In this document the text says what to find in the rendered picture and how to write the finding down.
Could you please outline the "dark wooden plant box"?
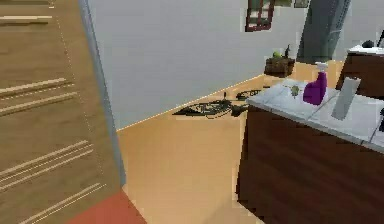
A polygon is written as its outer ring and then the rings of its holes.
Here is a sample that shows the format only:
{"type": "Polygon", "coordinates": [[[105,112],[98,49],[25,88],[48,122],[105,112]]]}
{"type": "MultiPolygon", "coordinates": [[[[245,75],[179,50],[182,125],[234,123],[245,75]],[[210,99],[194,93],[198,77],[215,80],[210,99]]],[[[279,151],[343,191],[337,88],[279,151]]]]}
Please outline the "dark wooden plant box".
{"type": "Polygon", "coordinates": [[[266,60],[264,73],[266,75],[284,78],[292,74],[295,60],[291,58],[277,57],[266,60]]]}

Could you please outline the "red framed window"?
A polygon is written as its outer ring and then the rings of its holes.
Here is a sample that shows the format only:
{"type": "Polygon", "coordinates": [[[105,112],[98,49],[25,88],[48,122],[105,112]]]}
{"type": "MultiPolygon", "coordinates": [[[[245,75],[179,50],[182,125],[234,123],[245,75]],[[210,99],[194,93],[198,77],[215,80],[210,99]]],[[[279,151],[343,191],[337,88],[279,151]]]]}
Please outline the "red framed window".
{"type": "Polygon", "coordinates": [[[269,30],[272,26],[275,0],[248,0],[245,31],[269,30]]]}

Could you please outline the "purple spray bottle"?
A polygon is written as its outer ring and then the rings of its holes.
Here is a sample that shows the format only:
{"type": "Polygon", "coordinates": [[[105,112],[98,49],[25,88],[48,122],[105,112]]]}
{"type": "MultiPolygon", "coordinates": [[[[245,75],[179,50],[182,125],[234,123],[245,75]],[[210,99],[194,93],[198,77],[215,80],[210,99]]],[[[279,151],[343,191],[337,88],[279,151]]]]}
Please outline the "purple spray bottle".
{"type": "Polygon", "coordinates": [[[303,101],[312,105],[320,105],[327,89],[327,73],[328,64],[325,62],[316,62],[319,69],[318,76],[315,81],[308,83],[303,92],[303,101]]]}

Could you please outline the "dark wood kitchen counter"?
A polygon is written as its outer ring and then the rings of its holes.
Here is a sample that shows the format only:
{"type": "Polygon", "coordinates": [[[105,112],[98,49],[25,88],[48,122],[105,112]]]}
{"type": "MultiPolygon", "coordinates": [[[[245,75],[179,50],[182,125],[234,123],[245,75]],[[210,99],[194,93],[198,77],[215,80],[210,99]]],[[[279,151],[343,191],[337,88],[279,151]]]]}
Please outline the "dark wood kitchen counter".
{"type": "Polygon", "coordinates": [[[357,95],[344,120],[338,91],[318,106],[286,79],[248,98],[236,193],[265,224],[384,224],[384,101],[357,95]]]}

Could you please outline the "brown wooden room door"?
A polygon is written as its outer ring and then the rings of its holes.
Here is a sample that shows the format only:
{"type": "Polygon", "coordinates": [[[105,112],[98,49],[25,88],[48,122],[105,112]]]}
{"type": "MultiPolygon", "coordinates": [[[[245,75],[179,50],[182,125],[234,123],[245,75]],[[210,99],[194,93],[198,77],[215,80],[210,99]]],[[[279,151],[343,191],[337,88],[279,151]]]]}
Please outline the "brown wooden room door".
{"type": "Polygon", "coordinates": [[[66,224],[117,193],[87,0],[0,0],[0,224],[66,224]]]}

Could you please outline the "grey fridge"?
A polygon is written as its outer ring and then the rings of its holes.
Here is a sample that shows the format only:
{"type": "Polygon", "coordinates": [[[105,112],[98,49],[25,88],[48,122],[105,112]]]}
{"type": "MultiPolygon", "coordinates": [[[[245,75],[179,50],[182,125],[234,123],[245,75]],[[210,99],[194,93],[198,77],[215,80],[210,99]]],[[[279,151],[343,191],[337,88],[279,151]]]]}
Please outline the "grey fridge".
{"type": "Polygon", "coordinates": [[[332,59],[351,0],[311,0],[297,61],[307,64],[332,59]]]}

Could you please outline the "grey upright rectangular panel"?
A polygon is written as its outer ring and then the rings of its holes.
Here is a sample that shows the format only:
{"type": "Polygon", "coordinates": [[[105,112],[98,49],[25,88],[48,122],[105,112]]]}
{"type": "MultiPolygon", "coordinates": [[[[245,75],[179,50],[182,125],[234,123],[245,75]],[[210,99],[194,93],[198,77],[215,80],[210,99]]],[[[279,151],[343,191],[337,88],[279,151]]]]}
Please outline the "grey upright rectangular panel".
{"type": "Polygon", "coordinates": [[[361,79],[357,77],[346,77],[344,79],[343,85],[337,97],[332,116],[338,120],[344,120],[350,105],[353,101],[353,98],[359,88],[361,79]]]}

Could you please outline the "dark wood cabinet white top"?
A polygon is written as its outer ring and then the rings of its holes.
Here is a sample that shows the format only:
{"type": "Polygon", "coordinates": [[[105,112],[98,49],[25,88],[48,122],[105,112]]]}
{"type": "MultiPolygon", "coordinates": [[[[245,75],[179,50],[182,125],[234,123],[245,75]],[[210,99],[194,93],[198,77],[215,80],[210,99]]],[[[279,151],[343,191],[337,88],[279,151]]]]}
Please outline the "dark wood cabinet white top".
{"type": "Polygon", "coordinates": [[[359,95],[384,100],[384,48],[361,45],[350,48],[336,84],[338,90],[346,77],[361,79],[359,95]]]}

